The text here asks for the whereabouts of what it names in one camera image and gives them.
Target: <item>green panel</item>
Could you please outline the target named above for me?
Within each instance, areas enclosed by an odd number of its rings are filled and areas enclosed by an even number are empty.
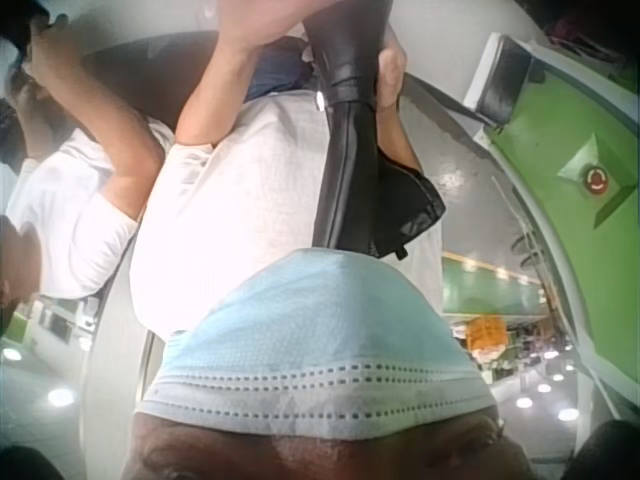
[[[16,343],[22,343],[26,331],[27,321],[20,315],[14,315],[9,324],[9,328],[7,328],[4,334],[4,338]]]
[[[444,312],[457,315],[518,315],[547,313],[540,304],[537,284],[521,285],[518,280],[499,279],[492,270],[467,272],[462,263],[443,258]]]
[[[493,141],[546,212],[569,257],[599,355],[639,380],[638,139],[560,78],[529,84],[513,121]],[[582,183],[596,165],[602,196]]]

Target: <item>sleeve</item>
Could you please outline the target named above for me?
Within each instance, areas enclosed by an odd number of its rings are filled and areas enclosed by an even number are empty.
[[[71,273],[87,294],[97,292],[115,273],[137,222],[96,194],[82,210],[71,239]]]
[[[169,150],[149,198],[145,223],[157,215],[162,218],[177,215],[188,203],[213,152],[211,145],[174,145]]]
[[[15,186],[13,187],[13,192],[9,197],[9,202],[7,206],[7,212],[13,213],[17,207],[17,205],[21,204],[22,193],[24,191],[25,185],[29,182],[31,175],[40,167],[40,163],[32,160],[30,158],[26,158],[22,163],[22,167],[20,168],[20,173],[18,174],[18,179],[16,181]]]

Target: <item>black leather boot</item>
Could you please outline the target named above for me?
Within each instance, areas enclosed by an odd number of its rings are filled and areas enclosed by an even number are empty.
[[[348,0],[305,22],[331,141],[313,246],[371,253],[378,188],[378,57],[393,0]]]

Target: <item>surgical mask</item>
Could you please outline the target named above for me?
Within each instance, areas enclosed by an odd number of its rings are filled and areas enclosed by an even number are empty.
[[[397,270],[303,250],[172,337],[138,411],[242,434],[361,440],[493,405],[447,324]]]

